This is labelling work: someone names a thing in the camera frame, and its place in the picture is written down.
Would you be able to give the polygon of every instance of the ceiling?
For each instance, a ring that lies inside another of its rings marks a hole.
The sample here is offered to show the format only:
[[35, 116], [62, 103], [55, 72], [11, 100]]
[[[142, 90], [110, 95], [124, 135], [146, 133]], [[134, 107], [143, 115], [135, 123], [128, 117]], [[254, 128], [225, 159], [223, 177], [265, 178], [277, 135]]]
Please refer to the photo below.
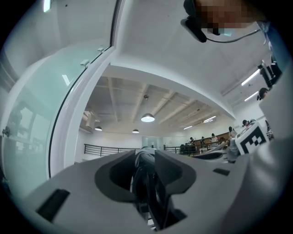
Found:
[[152, 125], [182, 130], [196, 125], [219, 112], [208, 105], [146, 83], [101, 77], [88, 101], [85, 111], [95, 114], [100, 124], [109, 122], [141, 123], [146, 113], [155, 116]]
[[80, 61], [95, 58], [98, 48], [110, 45], [115, 4], [116, 0], [54, 0], [43, 12], [43, 0], [37, 0], [1, 50], [0, 86], [9, 91], [30, 65], [68, 46], [77, 45], [84, 52]]
[[[180, 24], [186, 17], [184, 0], [135, 0], [127, 26], [123, 54], [150, 61], [188, 77], [205, 93], [219, 94], [235, 106], [265, 86], [262, 77], [245, 87], [239, 84], [257, 70], [261, 60], [269, 61], [270, 51], [261, 32], [234, 43], [200, 43]], [[231, 40], [258, 29], [256, 23], [237, 29]]]

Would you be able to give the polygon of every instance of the glass panel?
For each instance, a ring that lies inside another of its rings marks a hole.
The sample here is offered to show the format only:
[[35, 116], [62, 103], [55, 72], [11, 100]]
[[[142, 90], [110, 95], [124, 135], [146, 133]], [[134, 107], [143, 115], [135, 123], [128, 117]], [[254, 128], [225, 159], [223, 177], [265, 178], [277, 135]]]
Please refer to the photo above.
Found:
[[[8, 56], [19, 61], [29, 58], [26, 67], [19, 68], [13, 61], [9, 64], [22, 74], [50, 55], [17, 94], [7, 122], [11, 133], [3, 140], [5, 176], [13, 196], [20, 199], [49, 178], [49, 143], [58, 111], [86, 69], [81, 62], [91, 63], [101, 49], [110, 47], [116, 4], [116, 0], [72, 0], [66, 4], [58, 0], [44, 13], [42, 2], [32, 6], [5, 43]], [[24, 36], [30, 40], [20, 41]], [[18, 56], [15, 51], [20, 45], [24, 49]], [[33, 50], [39, 51], [38, 56], [30, 56]]]
[[163, 137], [142, 137], [142, 146], [154, 147], [158, 150], [164, 149]]

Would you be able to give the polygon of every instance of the seated person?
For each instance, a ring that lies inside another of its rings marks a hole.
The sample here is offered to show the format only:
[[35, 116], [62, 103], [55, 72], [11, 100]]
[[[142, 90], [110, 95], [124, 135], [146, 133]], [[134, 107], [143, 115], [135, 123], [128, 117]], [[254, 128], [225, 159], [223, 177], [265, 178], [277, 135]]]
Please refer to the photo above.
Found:
[[190, 143], [191, 145], [195, 145], [195, 140], [191, 137], [189, 143]]
[[237, 132], [234, 130], [234, 128], [229, 127], [229, 137], [230, 138], [235, 138], [237, 135]]
[[221, 141], [221, 142], [220, 142], [220, 143], [218, 143], [218, 144], [225, 144], [225, 142], [226, 142], [226, 140], [225, 140], [225, 138], [224, 138], [224, 137], [221, 137], [221, 138], [220, 138], [220, 141]]
[[251, 119], [250, 121], [247, 121], [246, 119], [242, 121], [243, 123], [243, 127], [248, 127], [248, 125], [250, 125], [252, 122], [255, 122], [255, 119]]
[[261, 88], [257, 100], [263, 100], [266, 97], [266, 94], [269, 92], [267, 88]]
[[205, 147], [205, 139], [204, 137], [201, 137], [201, 148]]
[[188, 143], [185, 143], [185, 146], [184, 146], [184, 153], [185, 153], [185, 154], [188, 154], [188, 152], [189, 152], [189, 145], [188, 145]]
[[180, 153], [184, 154], [184, 145], [183, 144], [180, 145]]
[[[213, 143], [213, 142], [217, 142], [218, 138], [215, 136], [215, 134], [212, 133], [212, 137], [210, 138], [210, 140], [211, 140], [211, 143]], [[217, 146], [217, 143], [211, 144], [211, 146], [212, 147]]]
[[194, 153], [196, 152], [195, 140], [191, 137], [189, 143], [191, 144], [190, 152], [193, 153], [193, 155], [194, 155]]

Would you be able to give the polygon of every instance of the white wall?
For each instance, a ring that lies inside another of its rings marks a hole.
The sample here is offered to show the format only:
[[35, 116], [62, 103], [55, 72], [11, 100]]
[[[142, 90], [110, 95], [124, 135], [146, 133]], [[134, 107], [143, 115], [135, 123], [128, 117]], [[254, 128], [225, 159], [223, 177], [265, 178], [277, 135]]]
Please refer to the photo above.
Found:
[[142, 135], [126, 133], [106, 133], [95, 131], [87, 138], [87, 144], [116, 147], [116, 148], [141, 148]]
[[11, 31], [2, 52], [20, 77], [31, 64], [69, 45], [94, 40], [94, 51], [106, 47], [115, 3], [59, 0], [52, 1], [51, 9], [44, 13], [43, 0], [37, 0]]
[[187, 135], [182, 137], [164, 137], [163, 141], [166, 147], [176, 147], [188, 143], [190, 141], [190, 137]]
[[78, 130], [78, 137], [75, 149], [75, 162], [82, 162], [82, 159], [84, 158], [84, 144], [87, 142], [87, 137], [89, 135], [89, 133], [86, 133], [82, 130]]
[[236, 116], [236, 121], [234, 122], [235, 130], [237, 132], [241, 131], [243, 129], [242, 127], [242, 121], [250, 120], [250, 119], [256, 119], [260, 122], [260, 125], [263, 128], [266, 128], [266, 118], [264, 116], [264, 113], [259, 107], [261, 101], [257, 101], [255, 99], [249, 100], [247, 102], [242, 102], [236, 107], [233, 108], [233, 112]]
[[186, 129], [186, 136], [193, 137], [193, 139], [199, 140], [201, 137], [208, 138], [215, 135], [227, 133], [229, 127], [234, 126], [234, 121], [227, 116], [219, 116], [215, 121], [209, 123], [202, 123], [192, 128]]

